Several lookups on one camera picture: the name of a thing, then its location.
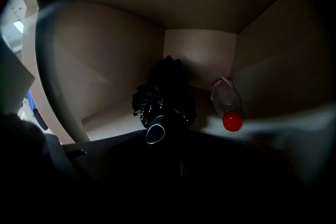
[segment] fluorescent light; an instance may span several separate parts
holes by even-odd
[[[17,22],[15,22],[13,24],[21,33],[23,33],[23,24],[21,23],[20,20],[18,20]]]

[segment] red cap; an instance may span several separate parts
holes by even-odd
[[[223,116],[223,125],[226,130],[235,132],[242,126],[242,118],[240,114],[236,111],[228,111]]]

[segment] plastic bottle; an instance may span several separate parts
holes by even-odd
[[[232,82],[224,77],[215,81],[212,85],[210,99],[217,114],[223,118],[224,128],[232,132],[238,131],[242,126],[241,105]]]

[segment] clear bottle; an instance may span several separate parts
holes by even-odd
[[[217,114],[223,118],[224,128],[232,132],[238,131],[242,126],[241,104],[232,82],[220,77],[212,85],[210,99]]]

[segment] transparent plastic bottle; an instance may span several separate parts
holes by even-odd
[[[241,104],[232,82],[220,77],[212,85],[210,99],[217,114],[223,118],[224,128],[232,132],[238,131],[242,126]]]

